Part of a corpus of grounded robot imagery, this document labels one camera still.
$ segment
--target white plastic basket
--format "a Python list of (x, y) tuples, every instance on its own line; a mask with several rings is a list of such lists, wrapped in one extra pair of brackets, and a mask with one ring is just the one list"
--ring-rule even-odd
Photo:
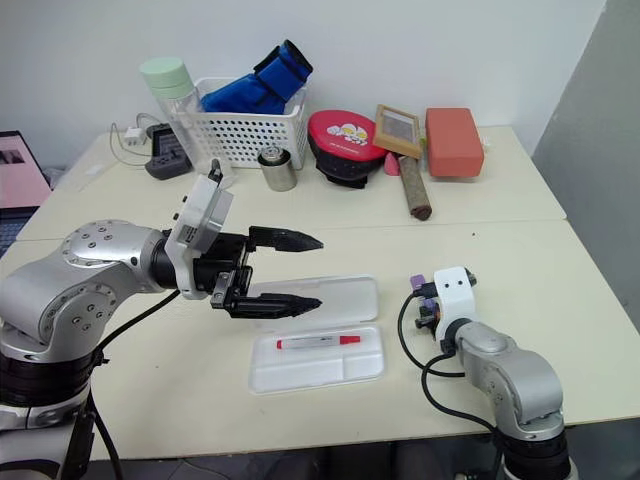
[[(196, 82), (196, 87), (200, 96), (204, 96), (233, 80), (201, 78)], [(284, 115), (190, 113), (190, 130), (205, 153), (214, 158), (226, 157), (234, 167), (260, 168), (260, 150), (277, 145), (291, 153), (294, 168), (300, 169), (306, 145), (306, 93), (307, 87), (298, 90), (287, 102)]]

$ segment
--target wooden roller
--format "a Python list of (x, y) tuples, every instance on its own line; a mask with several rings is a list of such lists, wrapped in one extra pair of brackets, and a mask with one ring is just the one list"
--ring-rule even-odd
[(418, 161), (412, 157), (402, 156), (398, 158), (398, 164), (409, 212), (418, 220), (424, 221), (431, 216), (431, 204), (420, 176)]

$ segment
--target red marker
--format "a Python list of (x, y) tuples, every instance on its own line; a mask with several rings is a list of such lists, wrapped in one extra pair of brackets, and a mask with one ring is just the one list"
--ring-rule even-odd
[(333, 347), (348, 343), (360, 343), (360, 335), (327, 335), (323, 337), (285, 338), (276, 342), (278, 350), (290, 348)]

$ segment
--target metal canister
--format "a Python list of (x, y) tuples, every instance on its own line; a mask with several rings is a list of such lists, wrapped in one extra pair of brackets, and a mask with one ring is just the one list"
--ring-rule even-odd
[(286, 192), (296, 186), (296, 172), (291, 154), (283, 148), (271, 146), (262, 149), (258, 163), (271, 190)]

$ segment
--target mint green bottle cap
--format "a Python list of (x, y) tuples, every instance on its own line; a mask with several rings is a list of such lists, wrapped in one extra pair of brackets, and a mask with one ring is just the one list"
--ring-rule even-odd
[(187, 67), (178, 57), (159, 57), (147, 60), (140, 65), (151, 93), (158, 98), (177, 99), (193, 90), (193, 81)]

